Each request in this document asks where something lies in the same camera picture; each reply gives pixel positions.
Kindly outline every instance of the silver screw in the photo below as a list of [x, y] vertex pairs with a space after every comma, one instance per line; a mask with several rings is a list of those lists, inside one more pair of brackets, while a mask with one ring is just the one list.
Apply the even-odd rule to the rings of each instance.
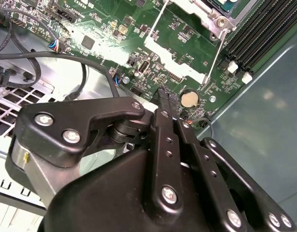
[[71, 143], [71, 144], [76, 144], [80, 142], [81, 136], [78, 132], [75, 130], [67, 130], [62, 134], [62, 137], [65, 141]]
[[124, 84], [128, 84], [130, 82], [129, 77], [125, 76], [123, 77], [123, 79], [121, 80]]
[[184, 127], [189, 128], [189, 124], [187, 122], [182, 121], [182, 124], [183, 124]]
[[216, 143], [214, 143], [212, 140], [210, 140], [209, 143], [212, 147], [216, 147]]
[[164, 116], [164, 117], [169, 117], [168, 113], [166, 111], [161, 111], [161, 114]]
[[135, 108], [135, 109], [137, 109], [137, 110], [141, 109], [140, 104], [137, 103], [137, 102], [133, 102], [131, 105], [133, 106], [133, 108]]
[[273, 225], [275, 225], [276, 227], [280, 227], [280, 222], [278, 221], [276, 216], [274, 216], [273, 214], [269, 214], [269, 219]]
[[217, 26], [219, 26], [220, 28], [222, 28], [223, 26], [225, 26], [225, 19], [224, 18], [219, 18], [217, 20]]
[[288, 220], [288, 218], [285, 215], [281, 214], [281, 219], [284, 222], [285, 226], [292, 228], [292, 223]]
[[162, 196], [169, 204], [175, 204], [178, 200], [177, 194], [168, 186], [163, 187]]
[[235, 211], [233, 210], [228, 210], [227, 211], [227, 216], [230, 220], [230, 222], [235, 226], [240, 228], [241, 227], [241, 220], [239, 218], [239, 216], [235, 213]]
[[39, 114], [34, 118], [35, 122], [40, 126], [48, 127], [54, 123], [54, 119], [46, 114]]
[[214, 103], [216, 101], [216, 97], [215, 96], [211, 96], [208, 100], [210, 102]]

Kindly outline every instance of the colored wires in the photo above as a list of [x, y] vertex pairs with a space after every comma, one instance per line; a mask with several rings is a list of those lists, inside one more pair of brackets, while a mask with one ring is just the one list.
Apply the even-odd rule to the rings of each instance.
[[48, 47], [53, 49], [54, 51], [58, 52], [59, 40], [55, 40], [54, 42], [50, 43], [50, 45]]
[[116, 86], [119, 86], [119, 79], [117, 77], [115, 77], [113, 80], [114, 80], [114, 84]]

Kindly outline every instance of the chip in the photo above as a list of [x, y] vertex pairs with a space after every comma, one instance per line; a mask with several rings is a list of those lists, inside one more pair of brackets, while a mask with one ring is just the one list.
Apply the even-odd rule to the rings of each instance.
[[123, 35], [125, 35], [127, 31], [128, 31], [128, 28], [125, 27], [124, 25], [119, 26], [119, 32], [122, 33]]
[[119, 35], [119, 31], [116, 29], [116, 30], [113, 32], [113, 35], [118, 36], [118, 35]]
[[131, 25], [133, 23], [133, 20], [129, 17], [124, 17], [124, 23], [127, 25]]
[[87, 48], [88, 50], [91, 50], [92, 47], [94, 46], [95, 41], [89, 37], [89, 36], [84, 36], [83, 41], [82, 41], [82, 46], [84, 46], [85, 48]]
[[145, 26], [145, 25], [142, 25], [142, 26], [140, 27], [140, 30], [143, 31], [143, 32], [147, 32], [147, 29], [148, 29], [148, 27]]
[[185, 27], [183, 28], [183, 32], [184, 32], [184, 34], [189, 35], [189, 34], [193, 33], [193, 30], [190, 26], [185, 25]]

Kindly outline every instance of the wire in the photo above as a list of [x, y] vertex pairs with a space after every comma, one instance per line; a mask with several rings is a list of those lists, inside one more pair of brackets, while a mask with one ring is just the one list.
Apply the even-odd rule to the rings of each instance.
[[115, 78], [115, 84], [116, 84], [117, 86], [119, 86], [119, 81], [118, 81], [117, 78]]
[[210, 122], [210, 120], [208, 120], [205, 117], [201, 117], [201, 118], [198, 118], [198, 119], [193, 120], [193, 123], [195, 123], [195, 122], [201, 122], [201, 121], [206, 122], [208, 124], [208, 126], [210, 127], [210, 130], [211, 130], [211, 139], [213, 139], [214, 138], [214, 129], [213, 129], [213, 125]]
[[57, 54], [56, 52], [30, 52], [30, 53], [15, 53], [15, 54], [0, 54], [0, 60], [2, 59], [24, 59], [24, 58], [41, 58], [41, 57], [49, 57], [49, 58], [62, 58], [69, 59], [73, 61], [77, 61], [83, 63], [85, 65], [91, 66], [92, 68], [98, 70], [102, 74], [104, 74], [107, 78], [107, 81], [110, 85], [111, 92], [113, 97], [119, 97], [118, 90], [116, 89], [112, 76], [109, 71], [102, 65], [91, 61], [82, 57], [75, 57], [67, 54]]
[[[11, 35], [11, 39], [13, 41], [13, 43], [17, 46], [17, 48], [21, 51], [21, 52], [29, 52], [18, 40], [16, 34], [14, 31], [12, 31], [12, 35]], [[28, 61], [31, 63], [34, 72], [36, 74], [35, 80], [31, 83], [28, 84], [19, 84], [19, 83], [14, 83], [14, 82], [8, 82], [6, 84], [6, 86], [8, 87], [12, 87], [12, 88], [28, 88], [30, 86], [33, 86], [34, 84], [36, 84], [40, 79], [41, 79], [41, 67], [40, 64], [38, 63], [36, 58], [28, 58]]]
[[3, 20], [0, 21], [4, 21], [5, 19], [8, 20], [8, 34], [6, 35], [6, 37], [4, 38], [4, 40], [2, 41], [1, 45], [0, 45], [0, 52], [7, 46], [7, 44], [9, 43], [10, 39], [11, 39], [11, 33], [13, 30], [13, 25], [12, 25], [12, 21], [10, 19], [10, 17], [8, 16], [8, 14], [4, 11], [1, 10], [0, 8], [0, 13], [2, 15], [0, 15], [0, 17], [4, 17]]
[[80, 96], [86, 81], [87, 81], [87, 70], [86, 70], [86, 66], [85, 64], [81, 63], [81, 67], [82, 67], [82, 73], [83, 73], [83, 77], [82, 77], [82, 82], [81, 85], [79, 86], [79, 88], [77, 89], [77, 91], [70, 93], [67, 97], [65, 97], [64, 102], [65, 101], [72, 101], [76, 98], [78, 98], [78, 96]]
[[38, 22], [39, 24], [41, 24], [47, 31], [48, 33], [50, 33], [50, 35], [58, 41], [58, 38], [57, 36], [52, 32], [52, 30], [47, 26], [45, 25], [45, 23], [43, 23], [40, 19], [38, 19], [37, 17], [25, 12], [25, 11], [22, 11], [22, 10], [19, 10], [19, 9], [14, 9], [14, 8], [1, 8], [3, 11], [8, 11], [8, 12], [15, 12], [15, 13], [18, 13], [18, 14], [22, 14], [22, 15], [25, 15], [27, 16], [28, 18], [31, 18], [33, 20], [35, 20], [36, 22]]

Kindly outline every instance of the ram slot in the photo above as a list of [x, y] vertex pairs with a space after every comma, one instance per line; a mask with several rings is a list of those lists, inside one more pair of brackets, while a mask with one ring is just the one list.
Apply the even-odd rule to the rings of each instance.
[[274, 2], [278, 0], [264, 0], [262, 4], [258, 7], [254, 14], [250, 16], [247, 22], [239, 29], [239, 31], [234, 35], [227, 46], [227, 51], [232, 53], [241, 42], [253, 31], [257, 26], [259, 21], [265, 17]]
[[266, 48], [263, 50], [259, 50], [257, 55], [254, 55], [253, 59], [251, 59], [248, 63], [249, 67], [255, 66], [261, 58], [279, 41], [290, 28], [292, 28], [297, 23], [297, 11], [291, 16], [291, 19], [284, 25], [284, 27], [280, 28], [277, 35], [274, 36], [270, 42], [266, 45]]
[[270, 28], [267, 28], [263, 31], [261, 37], [257, 38], [257, 43], [252, 47], [252, 49], [248, 50], [248, 52], [244, 51], [245, 55], [240, 56], [240, 60], [242, 62], [247, 63], [253, 58], [254, 54], [256, 54], [262, 47], [266, 46], [267, 42], [270, 38], [274, 37], [276, 32], [283, 27], [283, 25], [292, 18], [292, 15], [297, 11], [297, 3], [292, 2], [289, 7], [279, 16], [279, 18], [274, 22], [274, 24], [270, 25]]
[[250, 47], [252, 47], [255, 43], [258, 42], [258, 38], [266, 31], [270, 30], [270, 25], [275, 22], [275, 20], [279, 17], [279, 15], [287, 8], [287, 5], [290, 4], [293, 0], [289, 0], [287, 4], [283, 2], [283, 0], [279, 0], [279, 2], [275, 5], [273, 9], [271, 9], [273, 12], [270, 12], [262, 19], [262, 21], [259, 22], [257, 25], [257, 28], [253, 31], [248, 39], [245, 39], [240, 46], [237, 46], [235, 51], [233, 52], [234, 56], [237, 57], [239, 60], [246, 51], [249, 50]]

